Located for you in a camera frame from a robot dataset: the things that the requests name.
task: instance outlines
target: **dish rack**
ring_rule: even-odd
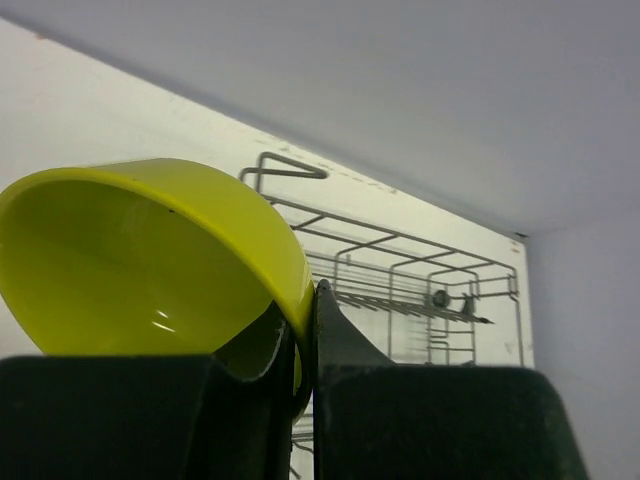
[[[267,166],[267,162],[277,167]],[[251,175],[253,184],[249,183]],[[305,245],[307,258],[314,280],[326,278],[331,282],[343,310],[361,312],[362,318],[366,314],[378,318],[380,314],[386,315],[386,345],[379,348],[390,358],[403,353],[393,348],[394,321],[402,318],[411,325],[408,332],[414,341],[412,348],[421,354],[413,358],[414,363],[474,365],[476,326],[494,323],[491,317],[480,315],[477,303],[485,298],[504,297],[514,305],[518,358],[520,365],[524,365],[518,274],[514,267],[387,226],[265,193],[266,179],[278,176],[324,181],[329,172],[264,152],[256,165],[243,168],[238,178],[279,209],[301,243],[307,244],[308,238],[315,238],[316,244],[322,241],[322,252]],[[369,258],[384,258],[386,263],[353,259],[356,254],[366,252],[372,254]],[[351,315],[345,314],[353,322]],[[312,414],[307,412],[296,425],[294,446],[302,448],[302,443],[312,441],[311,420]]]

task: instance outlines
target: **yellow cup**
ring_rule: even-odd
[[[0,194],[0,292],[54,355],[212,353],[275,301],[311,392],[311,273],[260,195],[214,168],[153,159],[27,176]]]

